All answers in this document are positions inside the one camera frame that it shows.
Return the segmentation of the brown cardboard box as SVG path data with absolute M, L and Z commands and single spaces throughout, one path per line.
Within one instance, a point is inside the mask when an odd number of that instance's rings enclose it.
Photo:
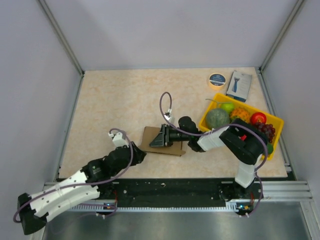
M 183 150 L 181 141 L 165 143 L 161 127 L 146 126 L 143 130 L 141 144 L 138 146 L 142 151 L 147 153 L 168 155 L 168 156 L 183 156 L 186 151 Z

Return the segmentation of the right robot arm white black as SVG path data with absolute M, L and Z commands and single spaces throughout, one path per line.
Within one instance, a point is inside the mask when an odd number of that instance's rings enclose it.
M 179 127 L 171 123 L 163 124 L 149 146 L 164 148 L 172 146 L 174 142 L 187 142 L 197 153 L 227 147 L 239 160 L 234 178 L 234 194 L 239 198 L 245 198 L 251 193 L 252 185 L 257 178 L 256 164 L 262 157 L 268 157 L 268 138 L 265 134 L 239 118 L 209 132 L 201 132 L 189 116 L 181 117 L 178 125 Z

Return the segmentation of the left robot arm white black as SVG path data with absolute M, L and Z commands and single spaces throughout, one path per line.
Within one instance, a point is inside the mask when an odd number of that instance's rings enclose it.
M 61 213 L 89 200 L 109 198 L 112 182 L 131 166 L 140 164 L 147 153 L 134 142 L 116 147 L 108 155 L 91 160 L 72 176 L 39 193 L 23 193 L 17 199 L 15 217 L 25 235 L 46 226 Z

